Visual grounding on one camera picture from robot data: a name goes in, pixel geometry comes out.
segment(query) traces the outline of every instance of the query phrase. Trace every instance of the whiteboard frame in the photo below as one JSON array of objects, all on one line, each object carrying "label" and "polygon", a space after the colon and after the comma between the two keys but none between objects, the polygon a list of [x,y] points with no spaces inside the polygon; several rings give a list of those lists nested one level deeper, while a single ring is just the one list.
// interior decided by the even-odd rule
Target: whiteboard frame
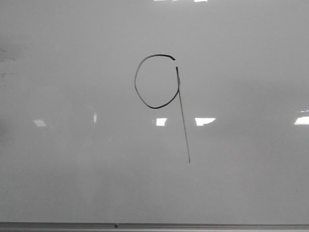
[{"label": "whiteboard frame", "polygon": [[148,224],[0,222],[0,232],[309,232],[309,224]]}]

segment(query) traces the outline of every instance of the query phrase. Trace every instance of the black marker line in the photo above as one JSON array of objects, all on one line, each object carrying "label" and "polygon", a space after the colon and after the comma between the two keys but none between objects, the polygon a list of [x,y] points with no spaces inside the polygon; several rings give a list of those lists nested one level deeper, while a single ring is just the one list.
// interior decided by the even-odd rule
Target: black marker line
[{"label": "black marker line", "polygon": [[176,67],[177,85],[178,85],[177,91],[176,91],[174,97],[173,97],[171,100],[169,100],[167,103],[165,103],[165,104],[163,104],[163,105],[161,105],[161,106],[151,106],[151,105],[147,104],[147,103],[144,101],[144,99],[141,97],[141,95],[140,95],[140,93],[139,93],[139,91],[138,91],[138,89],[137,89],[137,86],[136,86],[136,77],[137,77],[137,74],[138,74],[138,72],[139,72],[139,70],[140,70],[140,67],[141,67],[141,65],[143,64],[143,62],[145,62],[147,59],[149,59],[149,58],[151,58],[151,57],[168,57],[168,58],[171,58],[172,60],[175,60],[174,57],[172,57],[172,56],[170,56],[170,55],[164,55],[164,54],[155,54],[155,55],[151,55],[151,56],[148,56],[148,57],[144,58],[144,59],[140,62],[139,66],[137,67],[136,73],[135,73],[135,77],[134,77],[134,87],[135,87],[135,90],[136,90],[136,92],[137,92],[137,95],[138,95],[139,98],[141,99],[141,101],[142,101],[145,105],[147,105],[149,108],[151,108],[151,109],[160,109],[160,108],[163,108],[164,106],[167,106],[168,104],[170,104],[170,103],[176,98],[176,96],[179,95],[180,109],[181,109],[182,117],[183,117],[184,135],[185,135],[185,141],[186,141],[186,144],[187,144],[188,158],[189,158],[189,163],[190,163],[190,162],[191,162],[191,160],[190,160],[190,151],[189,151],[189,145],[188,145],[187,131],[186,131],[185,122],[184,122],[183,103],[182,103],[182,98],[181,98],[181,96],[180,96],[180,78],[179,78],[178,67]]}]

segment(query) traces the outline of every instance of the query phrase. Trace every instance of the whiteboard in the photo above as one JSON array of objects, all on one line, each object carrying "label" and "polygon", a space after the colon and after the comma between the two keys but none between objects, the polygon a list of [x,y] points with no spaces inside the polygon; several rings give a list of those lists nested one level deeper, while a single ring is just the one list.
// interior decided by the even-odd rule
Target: whiteboard
[{"label": "whiteboard", "polygon": [[308,223],[308,13],[0,1],[0,221]]}]

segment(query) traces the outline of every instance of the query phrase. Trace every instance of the white surface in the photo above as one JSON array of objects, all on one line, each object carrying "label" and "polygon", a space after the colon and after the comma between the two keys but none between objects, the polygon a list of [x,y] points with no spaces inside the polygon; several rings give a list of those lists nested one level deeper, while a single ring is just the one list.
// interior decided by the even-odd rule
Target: white surface
[{"label": "white surface", "polygon": [[[308,14],[302,0],[0,1],[0,221],[308,223]],[[147,60],[139,91],[167,102],[179,67],[190,164],[178,98],[152,110],[134,89],[157,53],[176,61]]]}]

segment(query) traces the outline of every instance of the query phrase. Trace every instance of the vertical line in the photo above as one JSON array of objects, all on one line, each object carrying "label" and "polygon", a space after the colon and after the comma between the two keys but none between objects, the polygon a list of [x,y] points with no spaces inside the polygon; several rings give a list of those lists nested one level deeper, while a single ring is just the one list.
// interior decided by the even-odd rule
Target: vertical line
[{"label": "vertical line", "polygon": [[179,101],[180,101],[180,109],[182,111],[182,116],[183,116],[184,135],[185,135],[185,141],[187,143],[188,159],[189,159],[189,163],[190,163],[191,159],[190,159],[190,151],[189,151],[188,138],[187,138],[187,130],[185,128],[185,122],[184,122],[183,102],[182,102],[182,98],[181,98],[181,94],[180,94],[180,78],[179,78],[178,67],[176,67],[176,73],[177,73],[177,79],[178,79],[178,94],[179,94]]}]

